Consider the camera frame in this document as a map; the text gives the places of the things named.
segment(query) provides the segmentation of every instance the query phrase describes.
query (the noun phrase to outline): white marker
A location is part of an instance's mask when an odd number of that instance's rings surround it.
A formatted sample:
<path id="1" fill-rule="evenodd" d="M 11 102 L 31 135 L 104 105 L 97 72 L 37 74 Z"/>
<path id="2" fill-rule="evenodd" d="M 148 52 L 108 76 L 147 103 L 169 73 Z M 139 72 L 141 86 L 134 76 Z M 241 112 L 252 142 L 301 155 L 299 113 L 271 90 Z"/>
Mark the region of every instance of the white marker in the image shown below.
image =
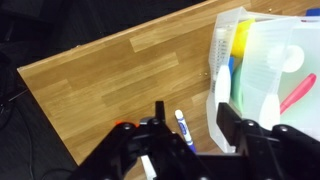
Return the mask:
<path id="1" fill-rule="evenodd" d="M 186 120 L 183 117 L 182 111 L 181 110 L 176 110 L 175 112 L 176 118 L 178 120 L 179 126 L 180 126 L 180 130 L 183 134 L 184 139 L 187 142 L 187 145 L 189 146 L 189 148 L 193 151 L 196 152 L 196 148 L 193 144 Z"/>

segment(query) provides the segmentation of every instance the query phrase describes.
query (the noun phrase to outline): pink marker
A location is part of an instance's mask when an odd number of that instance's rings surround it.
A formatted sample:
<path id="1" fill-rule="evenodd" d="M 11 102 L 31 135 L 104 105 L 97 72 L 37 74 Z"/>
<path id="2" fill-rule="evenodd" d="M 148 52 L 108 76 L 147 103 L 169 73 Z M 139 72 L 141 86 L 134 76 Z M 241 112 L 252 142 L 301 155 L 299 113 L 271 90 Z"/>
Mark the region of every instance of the pink marker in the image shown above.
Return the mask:
<path id="1" fill-rule="evenodd" d="M 317 76 L 313 73 L 309 74 L 281 103 L 280 114 L 282 114 L 288 107 L 306 95 L 316 82 Z"/>

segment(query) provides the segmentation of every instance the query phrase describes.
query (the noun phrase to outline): wooden table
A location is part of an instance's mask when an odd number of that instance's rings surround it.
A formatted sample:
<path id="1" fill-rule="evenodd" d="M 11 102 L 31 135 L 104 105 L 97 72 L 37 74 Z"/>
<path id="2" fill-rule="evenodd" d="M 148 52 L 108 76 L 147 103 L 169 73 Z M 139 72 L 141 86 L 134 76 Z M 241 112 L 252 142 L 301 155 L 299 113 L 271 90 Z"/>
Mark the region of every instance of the wooden table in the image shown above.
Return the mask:
<path id="1" fill-rule="evenodd" d="M 210 0 L 18 69 L 77 163 L 114 127 L 154 115 L 164 100 L 167 125 L 180 133 L 181 109 L 198 151 L 220 152 L 210 139 L 205 102 L 216 15 L 247 10 L 304 15 L 318 0 Z M 144 179 L 139 162 L 128 179 Z"/>

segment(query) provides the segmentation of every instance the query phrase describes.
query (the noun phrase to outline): dark floor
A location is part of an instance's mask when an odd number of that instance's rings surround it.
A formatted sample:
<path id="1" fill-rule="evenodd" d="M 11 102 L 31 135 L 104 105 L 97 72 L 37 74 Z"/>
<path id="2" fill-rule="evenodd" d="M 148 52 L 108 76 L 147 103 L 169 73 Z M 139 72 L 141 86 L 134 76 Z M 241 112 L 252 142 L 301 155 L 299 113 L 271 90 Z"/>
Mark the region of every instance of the dark floor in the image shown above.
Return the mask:
<path id="1" fill-rule="evenodd" d="M 17 67 L 201 1 L 0 0 L 0 180 L 66 179 L 77 167 L 31 93 L 13 98 L 26 89 Z"/>

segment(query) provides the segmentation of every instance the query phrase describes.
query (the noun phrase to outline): yellow marker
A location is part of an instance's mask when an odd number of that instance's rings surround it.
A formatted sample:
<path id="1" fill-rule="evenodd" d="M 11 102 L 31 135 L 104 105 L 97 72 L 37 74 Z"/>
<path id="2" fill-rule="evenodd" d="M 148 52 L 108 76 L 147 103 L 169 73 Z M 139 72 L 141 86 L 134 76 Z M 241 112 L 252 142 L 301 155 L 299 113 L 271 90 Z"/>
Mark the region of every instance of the yellow marker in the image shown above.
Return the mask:
<path id="1" fill-rule="evenodd" d="M 249 19 L 238 24 L 234 41 L 232 44 L 231 55 L 236 58 L 243 58 L 244 50 L 246 48 L 248 31 L 254 19 Z"/>

